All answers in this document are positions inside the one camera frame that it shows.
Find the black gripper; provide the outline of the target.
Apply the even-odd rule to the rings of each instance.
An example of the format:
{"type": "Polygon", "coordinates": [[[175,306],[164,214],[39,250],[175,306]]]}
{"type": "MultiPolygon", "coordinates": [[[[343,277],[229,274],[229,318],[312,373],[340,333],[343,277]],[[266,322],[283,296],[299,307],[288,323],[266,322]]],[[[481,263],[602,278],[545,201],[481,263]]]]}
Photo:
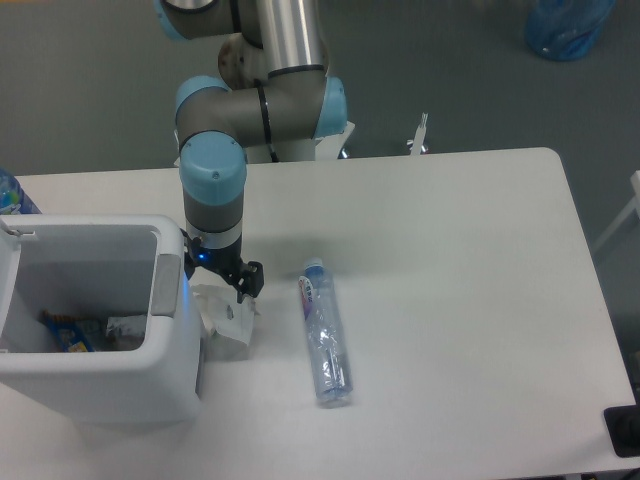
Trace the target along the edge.
{"type": "Polygon", "coordinates": [[[241,259],[242,237],[231,245],[219,248],[205,248],[199,239],[191,239],[181,229],[184,245],[184,271],[191,279],[197,268],[202,268],[220,276],[236,290],[237,303],[242,304],[249,297],[256,299],[264,287],[264,267],[257,261],[245,263],[241,259]]]}

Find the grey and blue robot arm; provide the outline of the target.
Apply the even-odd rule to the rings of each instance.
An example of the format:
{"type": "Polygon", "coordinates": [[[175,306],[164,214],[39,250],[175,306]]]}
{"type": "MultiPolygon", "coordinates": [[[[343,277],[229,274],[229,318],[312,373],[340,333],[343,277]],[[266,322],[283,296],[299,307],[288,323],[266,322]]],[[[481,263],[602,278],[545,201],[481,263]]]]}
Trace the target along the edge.
{"type": "Polygon", "coordinates": [[[157,1],[165,34],[195,40],[237,34],[266,61],[266,74],[235,88],[225,75],[184,81],[174,125],[186,218],[185,273],[203,268],[237,299],[264,286],[261,263],[241,258],[249,147],[344,132],[343,83],[327,73],[314,1],[157,1]]]}

